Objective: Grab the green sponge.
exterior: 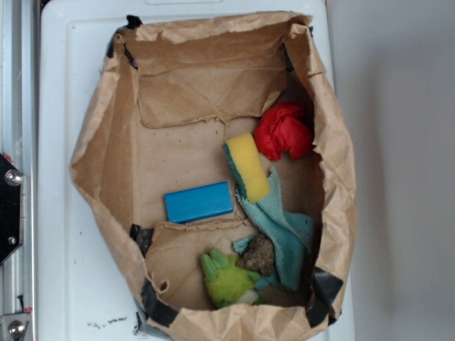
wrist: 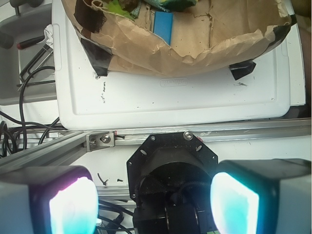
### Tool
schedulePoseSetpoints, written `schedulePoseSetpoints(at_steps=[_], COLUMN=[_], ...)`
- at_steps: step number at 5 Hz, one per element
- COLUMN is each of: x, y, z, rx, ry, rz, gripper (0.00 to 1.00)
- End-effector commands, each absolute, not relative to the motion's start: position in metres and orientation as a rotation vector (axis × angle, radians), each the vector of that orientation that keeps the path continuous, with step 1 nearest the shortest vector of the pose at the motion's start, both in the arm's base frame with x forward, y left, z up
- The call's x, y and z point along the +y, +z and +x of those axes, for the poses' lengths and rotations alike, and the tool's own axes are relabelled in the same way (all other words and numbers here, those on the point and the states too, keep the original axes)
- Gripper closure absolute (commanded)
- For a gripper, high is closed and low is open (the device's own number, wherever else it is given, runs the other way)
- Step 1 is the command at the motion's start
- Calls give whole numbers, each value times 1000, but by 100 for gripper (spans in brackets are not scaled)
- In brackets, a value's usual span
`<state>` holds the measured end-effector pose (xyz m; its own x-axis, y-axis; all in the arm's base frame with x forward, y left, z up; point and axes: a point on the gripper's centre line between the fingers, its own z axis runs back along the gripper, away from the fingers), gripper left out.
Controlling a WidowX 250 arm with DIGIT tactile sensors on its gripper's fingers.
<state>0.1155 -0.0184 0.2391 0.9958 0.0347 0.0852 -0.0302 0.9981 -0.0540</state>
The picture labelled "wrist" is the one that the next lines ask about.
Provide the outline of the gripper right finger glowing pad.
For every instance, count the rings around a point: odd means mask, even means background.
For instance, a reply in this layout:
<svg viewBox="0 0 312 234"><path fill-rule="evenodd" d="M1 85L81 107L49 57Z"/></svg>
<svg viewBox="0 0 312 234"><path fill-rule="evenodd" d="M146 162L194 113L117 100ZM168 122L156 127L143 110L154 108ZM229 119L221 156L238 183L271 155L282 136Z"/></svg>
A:
<svg viewBox="0 0 312 234"><path fill-rule="evenodd" d="M309 160L224 160L210 201L221 234L310 234L312 163Z"/></svg>

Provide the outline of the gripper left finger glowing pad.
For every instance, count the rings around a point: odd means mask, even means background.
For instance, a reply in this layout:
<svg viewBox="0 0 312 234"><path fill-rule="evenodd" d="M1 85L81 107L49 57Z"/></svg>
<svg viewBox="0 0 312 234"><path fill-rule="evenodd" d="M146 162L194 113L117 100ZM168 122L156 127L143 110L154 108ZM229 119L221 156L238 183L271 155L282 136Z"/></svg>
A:
<svg viewBox="0 0 312 234"><path fill-rule="evenodd" d="M83 166L24 167L0 175L2 234L92 234L98 193Z"/></svg>

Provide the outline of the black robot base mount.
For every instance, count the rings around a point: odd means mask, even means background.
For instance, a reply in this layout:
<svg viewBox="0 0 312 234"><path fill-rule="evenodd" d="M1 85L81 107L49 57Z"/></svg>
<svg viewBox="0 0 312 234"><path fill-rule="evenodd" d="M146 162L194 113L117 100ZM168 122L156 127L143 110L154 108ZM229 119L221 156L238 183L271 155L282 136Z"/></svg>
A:
<svg viewBox="0 0 312 234"><path fill-rule="evenodd" d="M137 234L214 234L210 186L217 155L197 138L145 140L128 159Z"/></svg>

